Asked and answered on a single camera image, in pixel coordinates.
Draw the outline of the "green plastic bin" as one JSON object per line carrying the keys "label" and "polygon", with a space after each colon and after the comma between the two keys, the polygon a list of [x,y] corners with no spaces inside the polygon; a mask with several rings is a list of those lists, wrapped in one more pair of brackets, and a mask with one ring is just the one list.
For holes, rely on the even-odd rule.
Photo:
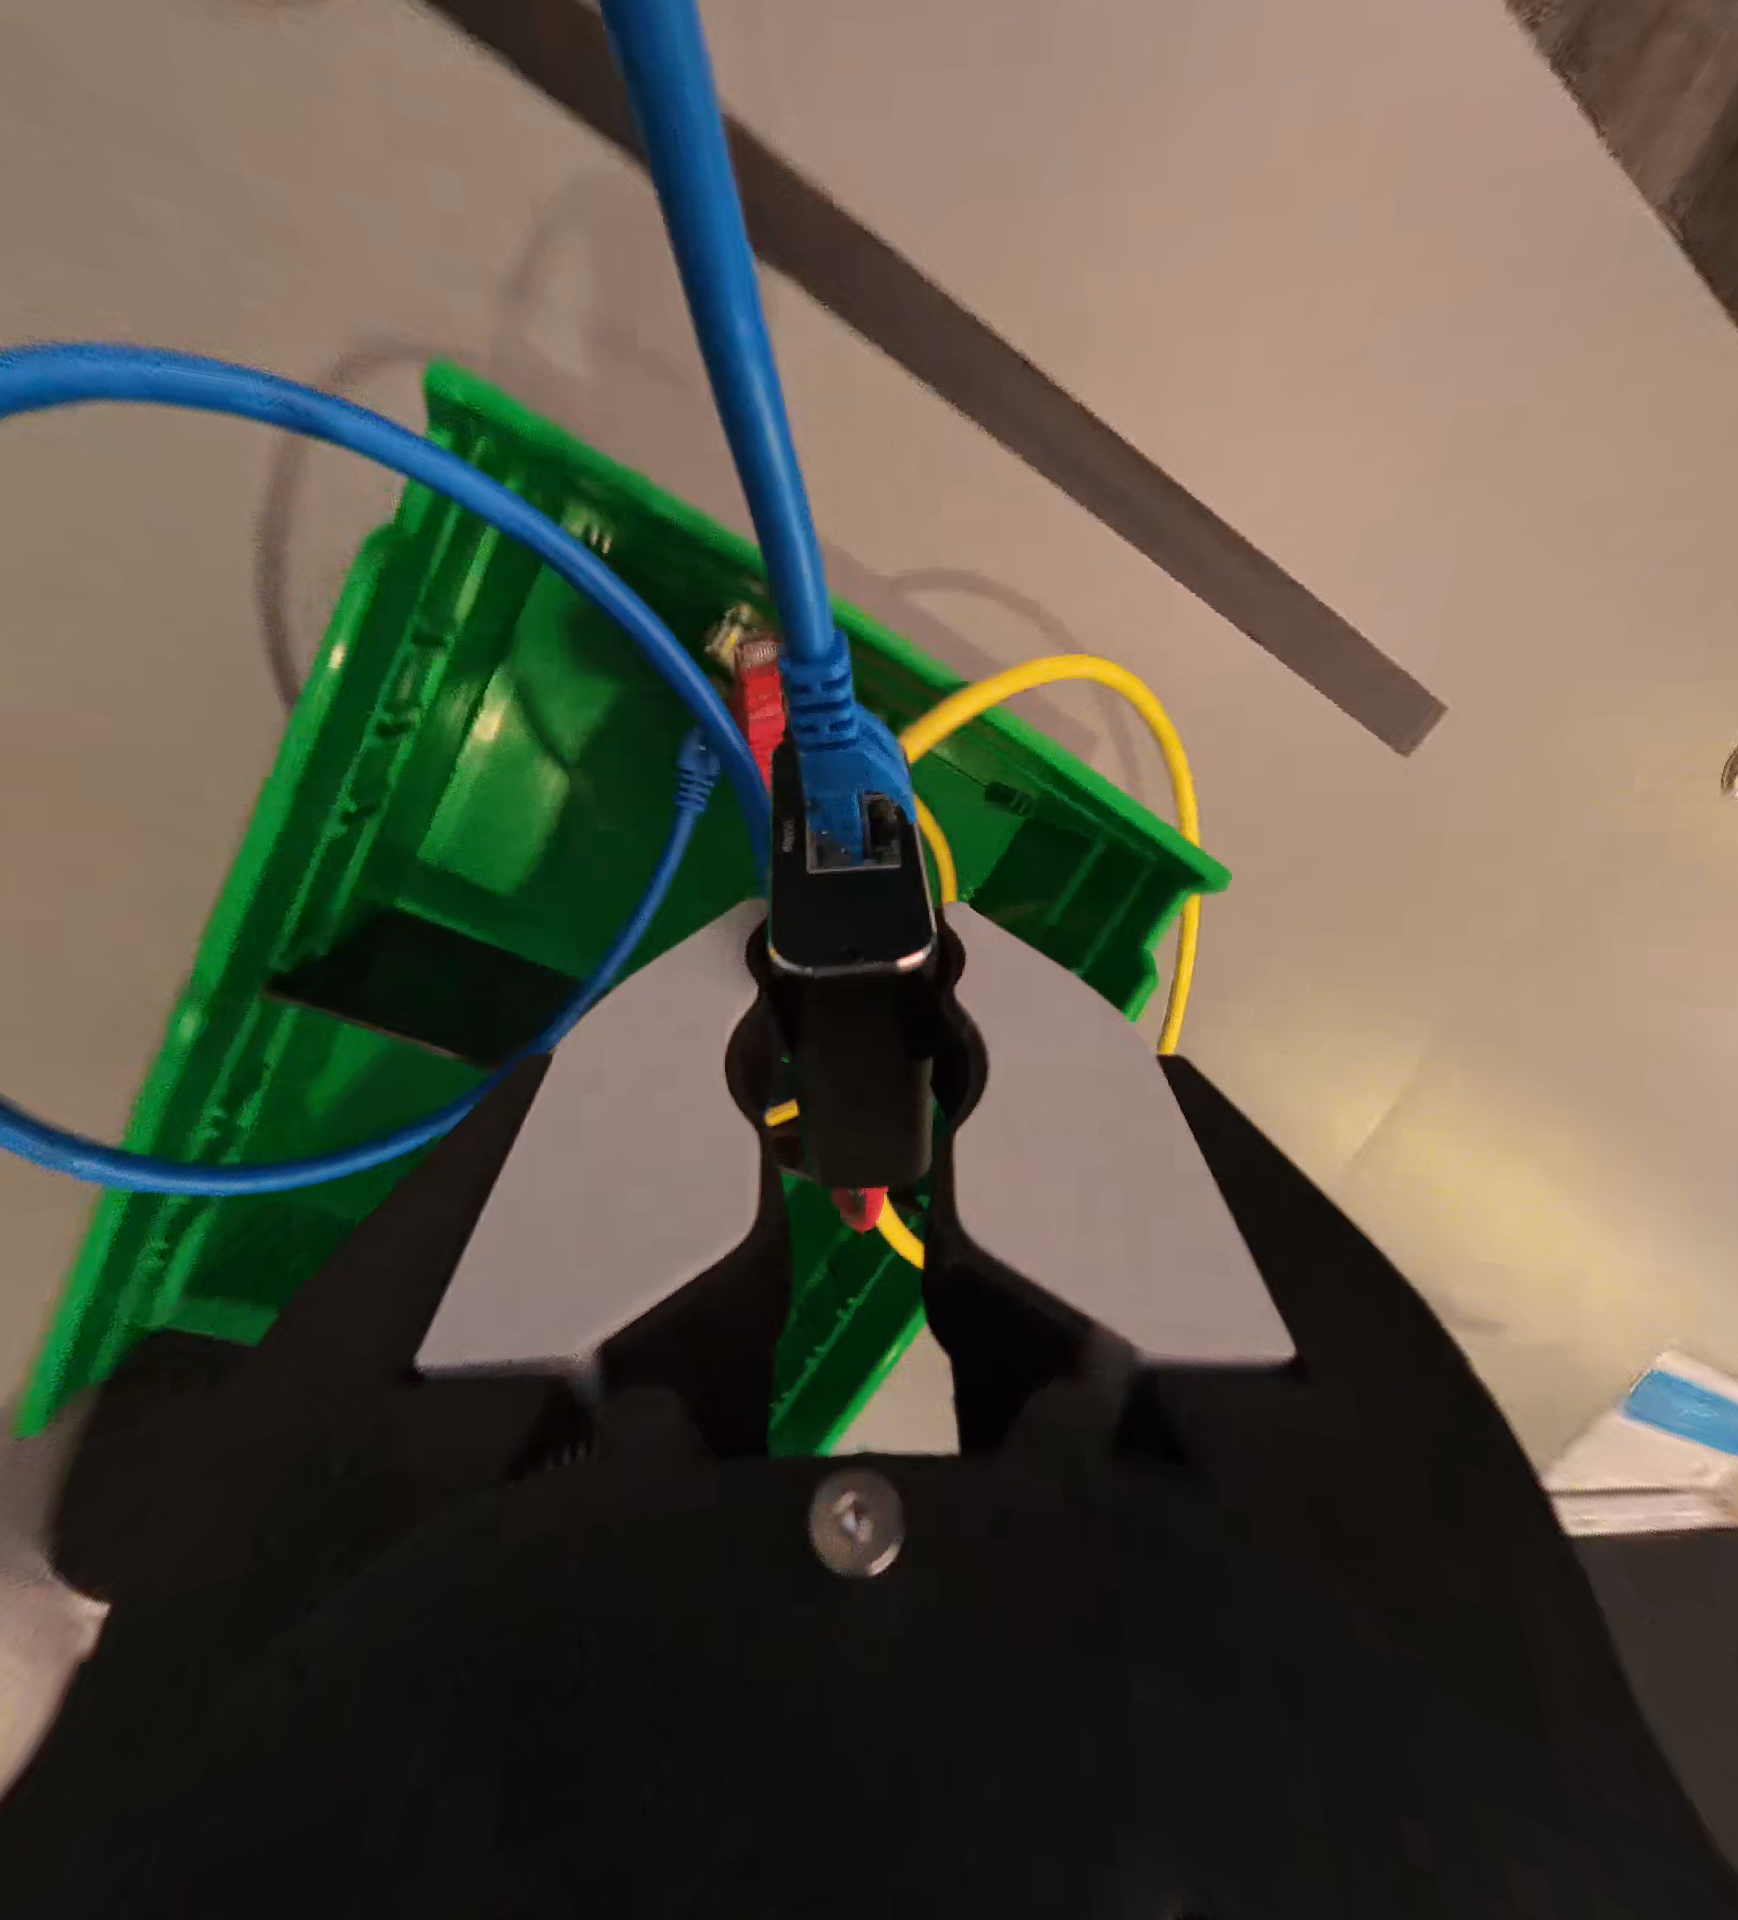
{"label": "green plastic bin", "polygon": [[[755,545],[468,369],[423,371],[426,436],[522,494],[703,664],[760,612]],[[375,1140],[472,1092],[616,935],[672,821],[689,726],[561,578],[409,486],[347,572],[123,1146],[232,1165]],[[958,902],[1136,1021],[1184,899],[1230,877],[1022,712],[936,745],[917,794]],[[415,1160],[274,1195],[97,1192],[13,1431],[157,1331],[255,1343]],[[924,1326],[922,1278],[782,1176],[792,1305],[774,1452],[828,1452]]]}

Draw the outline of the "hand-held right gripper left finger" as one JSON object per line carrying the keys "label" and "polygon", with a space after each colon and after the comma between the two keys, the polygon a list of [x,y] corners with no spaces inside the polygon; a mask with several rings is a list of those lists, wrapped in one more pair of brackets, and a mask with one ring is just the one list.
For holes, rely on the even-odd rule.
{"label": "hand-held right gripper left finger", "polygon": [[784,1182],[739,1072],[776,1031],[736,906],[668,947],[546,1067],[423,1331],[434,1379],[661,1389],[721,1456],[770,1452],[792,1303]]}

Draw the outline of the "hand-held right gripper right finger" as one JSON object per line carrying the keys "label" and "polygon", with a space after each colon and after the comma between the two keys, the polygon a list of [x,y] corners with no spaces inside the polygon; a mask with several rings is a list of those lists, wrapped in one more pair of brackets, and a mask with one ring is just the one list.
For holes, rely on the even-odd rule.
{"label": "hand-held right gripper right finger", "polygon": [[1165,1060],[971,906],[948,908],[946,935],[922,1299],[958,1452],[999,1450],[1051,1385],[1117,1434],[1164,1381],[1285,1376],[1296,1339]]}

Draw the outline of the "black ethernet splitter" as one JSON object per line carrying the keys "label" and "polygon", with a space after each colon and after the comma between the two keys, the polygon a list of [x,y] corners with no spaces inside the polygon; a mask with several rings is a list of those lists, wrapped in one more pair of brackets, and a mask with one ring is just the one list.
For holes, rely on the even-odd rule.
{"label": "black ethernet splitter", "polygon": [[938,917],[922,834],[863,804],[846,864],[815,834],[793,744],[770,763],[766,987],[821,1188],[906,1188],[930,1167]]}

